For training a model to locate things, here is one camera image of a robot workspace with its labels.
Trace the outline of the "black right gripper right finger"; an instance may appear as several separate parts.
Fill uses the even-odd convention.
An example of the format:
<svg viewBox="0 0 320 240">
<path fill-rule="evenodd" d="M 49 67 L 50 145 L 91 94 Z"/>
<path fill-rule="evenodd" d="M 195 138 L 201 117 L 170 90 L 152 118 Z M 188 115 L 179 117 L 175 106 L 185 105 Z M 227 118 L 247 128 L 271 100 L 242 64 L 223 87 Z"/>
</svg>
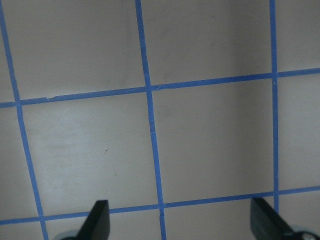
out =
<svg viewBox="0 0 320 240">
<path fill-rule="evenodd" d="M 250 230 L 256 240 L 294 240 L 294 230 L 264 198 L 250 200 Z"/>
</svg>

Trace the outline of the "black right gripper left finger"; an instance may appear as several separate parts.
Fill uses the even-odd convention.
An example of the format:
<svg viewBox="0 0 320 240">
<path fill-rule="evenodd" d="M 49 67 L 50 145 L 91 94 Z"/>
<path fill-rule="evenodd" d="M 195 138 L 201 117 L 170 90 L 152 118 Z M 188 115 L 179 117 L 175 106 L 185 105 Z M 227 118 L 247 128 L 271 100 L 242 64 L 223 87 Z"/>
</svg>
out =
<svg viewBox="0 0 320 240">
<path fill-rule="evenodd" d="M 95 202 L 85 222 L 76 235 L 77 240 L 107 240 L 110 235 L 108 200 Z"/>
</svg>

